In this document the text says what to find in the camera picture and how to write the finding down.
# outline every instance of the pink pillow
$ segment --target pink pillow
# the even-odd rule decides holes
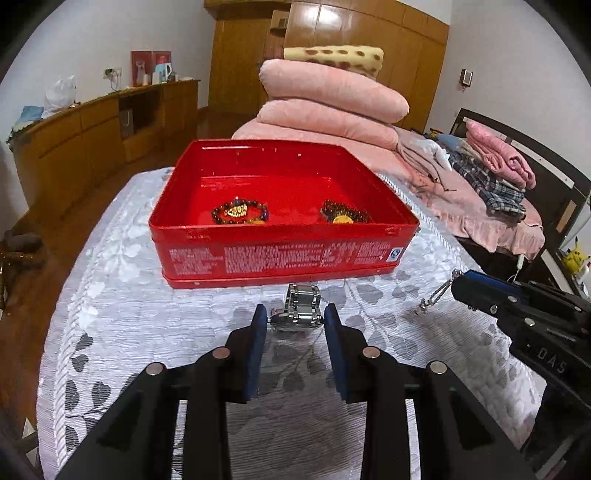
[[[299,98],[267,102],[256,120],[262,124],[345,137],[388,150],[398,145],[398,134],[389,125]]]
[[[408,102],[375,80],[319,63],[272,59],[259,78],[272,98],[304,98],[395,124],[408,113]]]

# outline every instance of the wall socket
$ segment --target wall socket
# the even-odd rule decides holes
[[[121,78],[121,67],[115,67],[115,68],[110,68],[110,69],[104,69],[103,70],[103,78],[104,79],[117,79],[117,78]]]

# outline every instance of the metal chain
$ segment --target metal chain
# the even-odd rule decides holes
[[[440,287],[438,287],[437,290],[435,290],[433,292],[433,294],[429,297],[428,300],[421,299],[421,303],[418,305],[419,308],[423,312],[426,312],[428,307],[432,307],[433,305],[435,305],[439,301],[439,299],[441,297],[443,297],[443,294],[447,291],[447,289],[452,286],[453,281],[455,279],[457,279],[458,277],[461,277],[463,274],[464,273],[461,270],[458,270],[457,268],[455,268],[452,271],[452,277],[451,277],[451,279],[449,279],[443,285],[441,285]]]

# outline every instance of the beaded bracelet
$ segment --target beaded bracelet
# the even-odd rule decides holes
[[[248,215],[248,208],[254,207],[261,211],[261,214],[256,218],[246,218]],[[236,220],[226,220],[220,217],[220,212],[225,216],[232,217]],[[212,211],[213,221],[218,225],[236,225],[240,223],[265,223],[269,219],[269,210],[266,205],[263,205],[256,200],[242,200],[236,197],[231,202],[226,202]]]
[[[320,211],[332,223],[367,223],[370,221],[368,212],[356,210],[346,206],[344,203],[337,203],[332,200],[325,200]],[[348,220],[345,221],[344,218],[339,219],[338,217],[347,217],[351,222]]]

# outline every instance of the gold pendant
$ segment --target gold pendant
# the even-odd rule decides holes
[[[224,213],[228,217],[240,218],[246,216],[248,213],[248,207],[246,206],[246,203],[243,203],[241,205],[236,205],[235,207],[229,208]]]
[[[353,220],[347,215],[339,215],[338,217],[335,217],[333,223],[353,223]]]

